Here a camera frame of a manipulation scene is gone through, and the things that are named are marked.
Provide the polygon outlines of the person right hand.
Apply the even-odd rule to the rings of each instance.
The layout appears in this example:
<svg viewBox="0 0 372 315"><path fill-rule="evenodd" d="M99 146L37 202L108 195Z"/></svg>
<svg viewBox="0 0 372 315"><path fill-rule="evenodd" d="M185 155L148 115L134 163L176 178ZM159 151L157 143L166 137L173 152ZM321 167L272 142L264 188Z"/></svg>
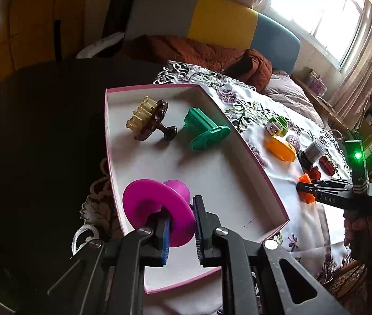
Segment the person right hand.
<svg viewBox="0 0 372 315"><path fill-rule="evenodd" d="M344 211L343 213L343 226L345 228L345 239L343 244L349 246L355 242L357 235L367 233L368 239L372 242L372 215L367 218L356 218L355 211Z"/></svg>

